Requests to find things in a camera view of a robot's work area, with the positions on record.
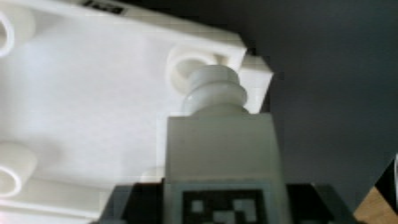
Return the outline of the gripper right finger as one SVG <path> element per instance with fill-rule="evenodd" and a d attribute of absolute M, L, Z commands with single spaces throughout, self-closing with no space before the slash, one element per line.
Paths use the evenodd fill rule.
<path fill-rule="evenodd" d="M 359 224 L 329 184 L 288 185 L 293 224 Z"/>

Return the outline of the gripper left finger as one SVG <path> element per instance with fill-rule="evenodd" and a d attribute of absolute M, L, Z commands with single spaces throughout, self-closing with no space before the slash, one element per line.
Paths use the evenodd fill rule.
<path fill-rule="evenodd" d="M 117 185 L 89 224 L 164 224 L 164 183 Z"/>

